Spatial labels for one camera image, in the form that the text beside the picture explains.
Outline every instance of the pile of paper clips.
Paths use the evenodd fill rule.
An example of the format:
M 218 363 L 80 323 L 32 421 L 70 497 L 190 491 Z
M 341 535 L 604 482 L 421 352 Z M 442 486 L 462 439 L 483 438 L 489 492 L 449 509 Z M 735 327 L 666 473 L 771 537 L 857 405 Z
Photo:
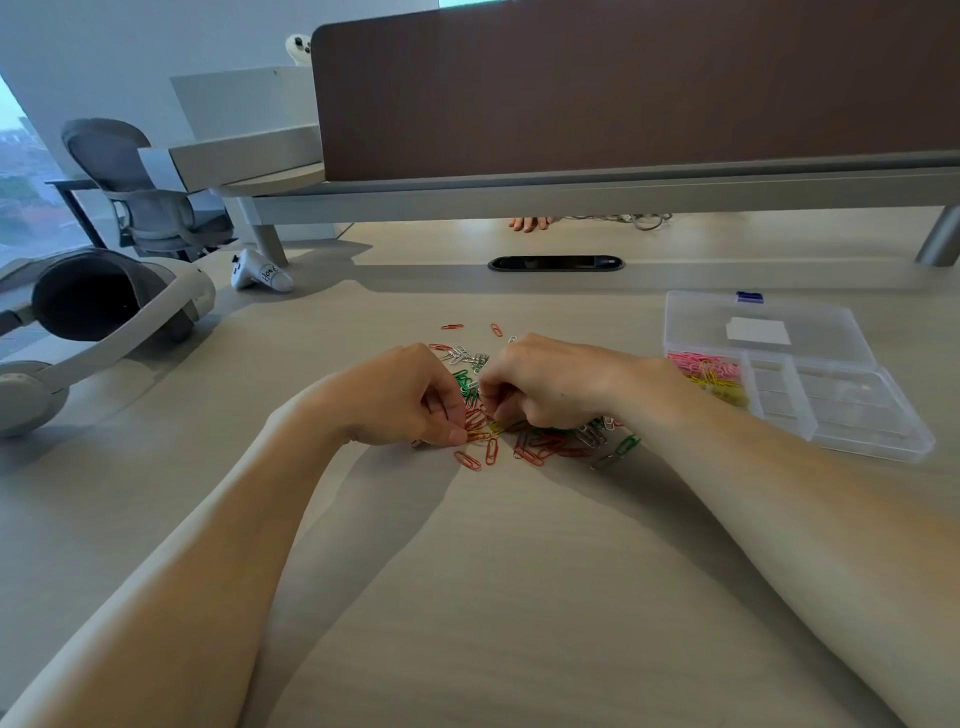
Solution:
M 746 409 L 750 398 L 740 381 L 740 366 L 721 356 L 696 352 L 671 352 L 667 357 L 690 381 L 699 384 L 717 399 Z
M 496 324 L 491 326 L 493 332 L 496 333 L 499 327 L 494 327 L 496 327 Z M 510 338 L 510 342 L 515 340 L 515 336 Z M 475 374 L 479 374 L 480 370 L 490 360 L 489 354 L 471 354 L 467 349 L 460 346 L 451 347 L 447 344 L 429 344 L 428 346 L 436 352 L 441 352 L 440 360 L 449 365 L 462 362 L 472 364 Z M 469 371 L 466 369 L 455 372 L 453 375 L 460 384 L 460 393 L 467 405 L 467 443 L 468 445 L 482 444 L 486 448 L 484 463 L 488 466 L 496 463 L 500 451 L 499 438 L 503 434 L 516 435 L 514 458 L 525 460 L 540 468 L 554 455 L 572 458 L 593 457 L 597 450 L 608 443 L 607 433 L 622 426 L 622 423 L 616 422 L 612 417 L 602 417 L 580 427 L 580 429 L 564 430 L 533 427 L 528 423 L 504 428 L 484 409 L 483 403 L 480 401 L 479 380 L 470 377 Z M 590 467 L 593 470 L 601 470 L 618 462 L 639 442 L 639 438 L 634 435 L 624 438 L 613 452 L 598 458 Z M 417 441 L 412 443 L 412 446 L 416 448 L 420 444 L 421 442 Z M 483 468 L 483 464 L 477 458 L 464 450 L 457 450 L 453 453 L 453 456 L 458 463 L 472 471 L 479 471 Z

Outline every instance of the city view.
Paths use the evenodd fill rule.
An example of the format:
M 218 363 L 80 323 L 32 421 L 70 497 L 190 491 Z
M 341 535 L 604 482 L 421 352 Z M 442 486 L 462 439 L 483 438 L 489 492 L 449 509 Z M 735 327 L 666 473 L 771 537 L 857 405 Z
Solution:
M 0 270 L 89 241 L 57 190 L 63 173 L 0 78 Z

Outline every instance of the chair backrest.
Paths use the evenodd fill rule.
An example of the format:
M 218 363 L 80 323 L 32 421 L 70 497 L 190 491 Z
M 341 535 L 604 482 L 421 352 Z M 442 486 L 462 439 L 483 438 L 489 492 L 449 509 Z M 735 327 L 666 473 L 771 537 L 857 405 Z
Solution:
M 147 192 L 156 190 L 137 150 L 150 146 L 150 140 L 132 124 L 117 119 L 75 119 L 63 127 L 63 146 L 70 157 L 94 180 L 108 198 L 110 193 Z M 130 214 L 130 233 L 133 239 L 149 248 L 148 240 L 156 240 L 169 232 L 176 237 L 176 225 L 171 220 L 171 209 L 176 209 L 187 227 L 193 225 L 193 207 L 187 195 L 171 207 L 168 191 L 138 195 L 125 199 L 123 205 Z

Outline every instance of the vr headset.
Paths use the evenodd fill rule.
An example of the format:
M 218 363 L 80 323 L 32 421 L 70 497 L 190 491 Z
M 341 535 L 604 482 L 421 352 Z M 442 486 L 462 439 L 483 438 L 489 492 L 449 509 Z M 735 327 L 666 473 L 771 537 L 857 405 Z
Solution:
M 57 364 L 0 361 L 0 437 L 48 423 L 63 409 L 70 385 L 152 336 L 180 343 L 215 299 L 206 273 L 173 258 L 93 250 L 58 260 L 37 280 L 29 303 L 0 310 L 0 336 L 36 321 L 61 339 L 95 343 Z

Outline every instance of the brown desk divider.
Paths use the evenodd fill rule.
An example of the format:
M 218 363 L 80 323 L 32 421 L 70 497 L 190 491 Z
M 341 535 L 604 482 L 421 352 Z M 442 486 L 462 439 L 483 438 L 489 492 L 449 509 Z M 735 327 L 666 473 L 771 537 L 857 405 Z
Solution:
M 960 150 L 956 0 L 506 0 L 313 58 L 332 181 Z

